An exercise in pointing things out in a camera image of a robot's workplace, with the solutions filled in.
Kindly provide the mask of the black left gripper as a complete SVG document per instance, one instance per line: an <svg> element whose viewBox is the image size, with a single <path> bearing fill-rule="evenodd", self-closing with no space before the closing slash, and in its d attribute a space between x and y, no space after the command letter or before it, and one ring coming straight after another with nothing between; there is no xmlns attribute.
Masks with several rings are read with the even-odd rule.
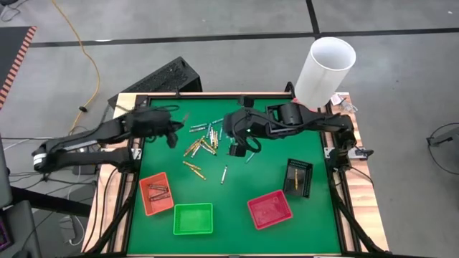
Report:
<svg viewBox="0 0 459 258"><path fill-rule="evenodd" d="M171 113L166 107L140 107L125 116L126 130L136 138L166 136L168 147L175 148L178 135L173 130L180 130L184 124L171 120Z"/></svg>

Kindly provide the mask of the orange plastic basket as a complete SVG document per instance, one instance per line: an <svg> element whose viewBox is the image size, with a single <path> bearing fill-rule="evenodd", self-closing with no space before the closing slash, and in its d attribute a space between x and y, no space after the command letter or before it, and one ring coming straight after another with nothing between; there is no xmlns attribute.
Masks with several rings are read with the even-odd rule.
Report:
<svg viewBox="0 0 459 258"><path fill-rule="evenodd" d="M169 191L159 191L159 190L148 189L149 184L168 186ZM165 172L157 173L156 175L141 179L139 181L139 186L141 190L141 197L143 201L144 211L147 216L153 216L154 214L158 214L162 211L165 211L165 210L168 210L174 207L172 191L171 191L169 181L168 181L168 178ZM171 194L171 197L167 199L153 201L153 202L149 201L150 196L162 194L165 192L169 192Z"/></svg>

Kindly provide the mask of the silver metal bracket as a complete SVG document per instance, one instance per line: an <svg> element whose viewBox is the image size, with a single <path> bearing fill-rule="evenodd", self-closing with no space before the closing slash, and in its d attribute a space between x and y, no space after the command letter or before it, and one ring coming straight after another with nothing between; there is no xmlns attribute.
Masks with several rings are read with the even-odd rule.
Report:
<svg viewBox="0 0 459 258"><path fill-rule="evenodd" d="M348 157L350 159L367 160L373 153L374 150L372 149L359 148L356 146L349 150Z"/></svg>

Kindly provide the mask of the green table mat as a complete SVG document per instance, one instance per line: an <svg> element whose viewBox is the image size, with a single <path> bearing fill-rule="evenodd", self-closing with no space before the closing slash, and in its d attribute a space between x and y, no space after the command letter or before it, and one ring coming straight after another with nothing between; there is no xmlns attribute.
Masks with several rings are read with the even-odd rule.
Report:
<svg viewBox="0 0 459 258"><path fill-rule="evenodd" d="M331 254L340 250L331 202L321 137L317 132L277 140L262 140L262 150L249 163L230 156L230 140L223 137L214 156L200 150L194 158L186 149L201 133L182 128L175 148L158 138L143 147L140 176L165 172L176 204L211 203L214 229L211 234L174 235L172 209L147 216L142 199L133 208L129 254ZM293 218L257 230L247 202L283 187L288 159L313 165L308 198L287 198ZM187 161L201 168L202 180ZM228 165L224 184L221 177Z"/></svg>

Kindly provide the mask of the white cylindrical lamp shade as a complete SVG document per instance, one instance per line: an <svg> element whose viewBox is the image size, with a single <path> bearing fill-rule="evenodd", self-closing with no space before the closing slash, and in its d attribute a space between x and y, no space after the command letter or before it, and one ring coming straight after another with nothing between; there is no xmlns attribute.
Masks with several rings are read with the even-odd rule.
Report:
<svg viewBox="0 0 459 258"><path fill-rule="evenodd" d="M346 41L323 37L314 41L294 86L296 99L309 109L327 104L356 62Z"/></svg>

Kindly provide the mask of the red plastic basket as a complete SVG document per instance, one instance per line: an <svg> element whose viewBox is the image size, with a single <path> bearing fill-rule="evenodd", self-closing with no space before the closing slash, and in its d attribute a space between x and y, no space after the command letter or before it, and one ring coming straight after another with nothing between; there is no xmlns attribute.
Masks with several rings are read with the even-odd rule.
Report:
<svg viewBox="0 0 459 258"><path fill-rule="evenodd" d="M293 218L288 201L282 190L273 191L247 202L247 207L257 230Z"/></svg>

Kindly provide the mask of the green plastic basket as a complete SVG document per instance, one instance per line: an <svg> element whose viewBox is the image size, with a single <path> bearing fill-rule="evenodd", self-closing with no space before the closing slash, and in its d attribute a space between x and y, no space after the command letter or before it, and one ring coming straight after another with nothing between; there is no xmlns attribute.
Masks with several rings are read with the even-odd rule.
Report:
<svg viewBox="0 0 459 258"><path fill-rule="evenodd" d="M213 229L213 205L211 203L175 205L174 235L211 234Z"/></svg>

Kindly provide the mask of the black metal floor beam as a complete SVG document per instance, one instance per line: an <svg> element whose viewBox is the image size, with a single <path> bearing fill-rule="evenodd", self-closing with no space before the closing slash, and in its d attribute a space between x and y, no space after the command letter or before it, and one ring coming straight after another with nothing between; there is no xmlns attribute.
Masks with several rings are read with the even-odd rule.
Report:
<svg viewBox="0 0 459 258"><path fill-rule="evenodd" d="M8 205L14 205L21 201L28 201L32 208L53 211L56 213L89 217L91 205L77 201L71 201L60 197L48 196L30 190L11 187L11 201Z"/></svg>

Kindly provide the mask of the clear plastic bag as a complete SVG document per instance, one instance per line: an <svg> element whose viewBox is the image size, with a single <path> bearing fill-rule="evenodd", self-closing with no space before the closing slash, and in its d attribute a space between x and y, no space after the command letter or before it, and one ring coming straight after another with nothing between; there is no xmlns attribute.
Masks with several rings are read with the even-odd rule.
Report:
<svg viewBox="0 0 459 258"><path fill-rule="evenodd" d="M340 104L339 104L339 109L341 111L345 111L348 113L356 113L358 111L358 108L354 106L351 102L349 102L346 98L344 98Z"/></svg>

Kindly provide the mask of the black plastic basket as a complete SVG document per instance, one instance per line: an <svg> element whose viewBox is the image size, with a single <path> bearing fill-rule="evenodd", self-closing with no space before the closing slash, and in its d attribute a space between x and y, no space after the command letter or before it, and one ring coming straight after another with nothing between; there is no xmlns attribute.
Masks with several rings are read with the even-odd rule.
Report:
<svg viewBox="0 0 459 258"><path fill-rule="evenodd" d="M298 190L295 190L295 168L298 169ZM308 198L311 191L313 165L305 161L289 158L285 170L283 192L289 196Z"/></svg>

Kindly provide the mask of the black mat orange striped edge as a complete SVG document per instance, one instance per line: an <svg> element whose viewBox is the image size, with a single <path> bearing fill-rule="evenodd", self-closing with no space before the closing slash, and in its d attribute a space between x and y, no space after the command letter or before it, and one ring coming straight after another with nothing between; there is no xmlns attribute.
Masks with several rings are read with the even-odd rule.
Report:
<svg viewBox="0 0 459 258"><path fill-rule="evenodd" d="M0 27L0 110L31 47L36 26Z"/></svg>

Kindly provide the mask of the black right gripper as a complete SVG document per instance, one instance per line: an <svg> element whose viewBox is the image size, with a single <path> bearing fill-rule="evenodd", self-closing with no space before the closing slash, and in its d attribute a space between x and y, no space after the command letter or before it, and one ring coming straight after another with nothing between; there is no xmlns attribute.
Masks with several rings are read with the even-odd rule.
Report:
<svg viewBox="0 0 459 258"><path fill-rule="evenodd" d="M259 140L248 132L252 125L252 119L259 111L254 108L240 108L232 113L227 113L224 116L223 131L231 138L234 138L236 143L232 143L229 147L229 155L235 157L245 157L247 152L247 139L258 144Z"/></svg>

